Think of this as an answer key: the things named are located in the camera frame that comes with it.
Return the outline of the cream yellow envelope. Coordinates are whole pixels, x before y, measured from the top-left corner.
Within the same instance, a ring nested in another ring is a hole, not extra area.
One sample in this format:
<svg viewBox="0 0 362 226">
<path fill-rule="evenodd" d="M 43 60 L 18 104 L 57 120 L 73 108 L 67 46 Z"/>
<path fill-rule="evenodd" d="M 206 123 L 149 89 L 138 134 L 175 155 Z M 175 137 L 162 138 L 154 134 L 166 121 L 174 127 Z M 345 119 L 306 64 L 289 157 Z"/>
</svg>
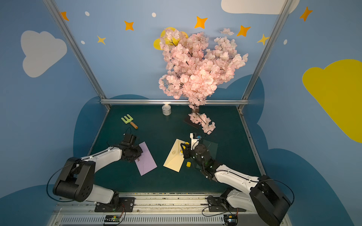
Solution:
<svg viewBox="0 0 362 226">
<path fill-rule="evenodd" d="M 164 167 L 176 172 L 180 172 L 180 169 L 184 161 L 181 144 L 188 144 L 188 142 L 176 139 L 163 165 Z"/>
</svg>

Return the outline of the purple envelope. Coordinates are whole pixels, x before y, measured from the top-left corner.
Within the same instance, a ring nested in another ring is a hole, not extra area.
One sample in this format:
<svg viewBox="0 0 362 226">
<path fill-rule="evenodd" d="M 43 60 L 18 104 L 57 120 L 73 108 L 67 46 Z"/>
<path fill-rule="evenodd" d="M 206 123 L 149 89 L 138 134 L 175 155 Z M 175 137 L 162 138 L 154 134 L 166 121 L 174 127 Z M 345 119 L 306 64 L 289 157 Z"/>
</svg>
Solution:
<svg viewBox="0 0 362 226">
<path fill-rule="evenodd" d="M 145 142 L 139 144 L 140 148 L 142 149 L 142 154 L 139 158 L 135 160 L 137 168 L 141 176 L 149 173 L 150 171 L 157 168 L 157 164 L 152 157 L 152 154 L 147 147 Z"/>
</svg>

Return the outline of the dark green envelope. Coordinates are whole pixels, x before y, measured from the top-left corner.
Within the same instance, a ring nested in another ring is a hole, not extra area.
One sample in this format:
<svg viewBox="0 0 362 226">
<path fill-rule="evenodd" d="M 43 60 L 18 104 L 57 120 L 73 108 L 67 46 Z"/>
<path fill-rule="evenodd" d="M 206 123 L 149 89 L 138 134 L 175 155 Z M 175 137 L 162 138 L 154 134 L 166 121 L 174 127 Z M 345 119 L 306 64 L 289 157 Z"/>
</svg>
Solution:
<svg viewBox="0 0 362 226">
<path fill-rule="evenodd" d="M 218 144 L 211 142 L 211 141 L 207 141 L 207 140 L 203 140 L 203 144 L 207 147 L 207 149 L 209 150 L 209 153 L 211 155 L 211 157 L 213 159 L 216 159 L 217 156 L 217 149 L 218 149 Z"/>
</svg>

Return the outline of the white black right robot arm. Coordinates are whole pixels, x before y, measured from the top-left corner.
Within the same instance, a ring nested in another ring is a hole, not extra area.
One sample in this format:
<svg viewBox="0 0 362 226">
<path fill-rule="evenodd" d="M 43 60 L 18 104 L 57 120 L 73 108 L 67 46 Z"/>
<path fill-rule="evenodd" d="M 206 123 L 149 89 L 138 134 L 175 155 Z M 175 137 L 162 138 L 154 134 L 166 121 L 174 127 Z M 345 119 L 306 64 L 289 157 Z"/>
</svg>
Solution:
<svg viewBox="0 0 362 226">
<path fill-rule="evenodd" d="M 209 180 L 227 184 L 232 190 L 225 195 L 234 209 L 255 212 L 269 226 L 279 226 L 293 204 L 276 181 L 263 175 L 254 177 L 235 171 L 212 158 L 204 144 L 180 144 L 184 159 L 192 159 Z"/>
</svg>

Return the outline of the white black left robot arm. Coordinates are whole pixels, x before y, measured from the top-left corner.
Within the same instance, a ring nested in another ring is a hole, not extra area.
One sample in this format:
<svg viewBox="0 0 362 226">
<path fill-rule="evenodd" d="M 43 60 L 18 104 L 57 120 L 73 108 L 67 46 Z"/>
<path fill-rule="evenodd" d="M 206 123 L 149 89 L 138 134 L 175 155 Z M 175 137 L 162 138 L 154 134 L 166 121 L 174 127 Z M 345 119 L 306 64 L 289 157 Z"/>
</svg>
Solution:
<svg viewBox="0 0 362 226">
<path fill-rule="evenodd" d="M 94 184 L 95 174 L 119 160 L 132 163 L 138 159 L 143 150 L 135 144 L 136 139 L 136 135 L 125 133 L 123 141 L 118 145 L 82 158 L 69 158 L 60 170 L 53 194 L 77 202 L 115 202 L 116 192 Z"/>
</svg>

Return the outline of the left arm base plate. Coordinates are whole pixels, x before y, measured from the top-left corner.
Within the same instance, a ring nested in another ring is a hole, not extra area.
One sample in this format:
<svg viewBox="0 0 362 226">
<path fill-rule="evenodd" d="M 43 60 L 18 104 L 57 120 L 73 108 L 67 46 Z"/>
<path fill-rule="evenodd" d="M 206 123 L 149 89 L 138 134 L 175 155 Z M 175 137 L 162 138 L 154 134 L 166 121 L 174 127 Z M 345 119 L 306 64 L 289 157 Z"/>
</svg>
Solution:
<svg viewBox="0 0 362 226">
<path fill-rule="evenodd" d="M 110 203 L 97 203 L 94 212 L 132 212 L 134 197 L 117 197 Z"/>
</svg>

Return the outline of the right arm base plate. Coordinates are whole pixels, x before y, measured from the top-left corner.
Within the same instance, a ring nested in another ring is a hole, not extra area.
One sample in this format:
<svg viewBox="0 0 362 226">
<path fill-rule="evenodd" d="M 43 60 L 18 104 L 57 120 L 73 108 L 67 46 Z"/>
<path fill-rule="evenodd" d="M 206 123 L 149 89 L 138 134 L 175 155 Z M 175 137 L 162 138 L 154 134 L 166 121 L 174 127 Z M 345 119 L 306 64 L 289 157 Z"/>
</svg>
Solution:
<svg viewBox="0 0 362 226">
<path fill-rule="evenodd" d="M 223 197 L 208 196 L 206 201 L 209 212 L 246 212 L 245 209 L 232 207 Z"/>
</svg>

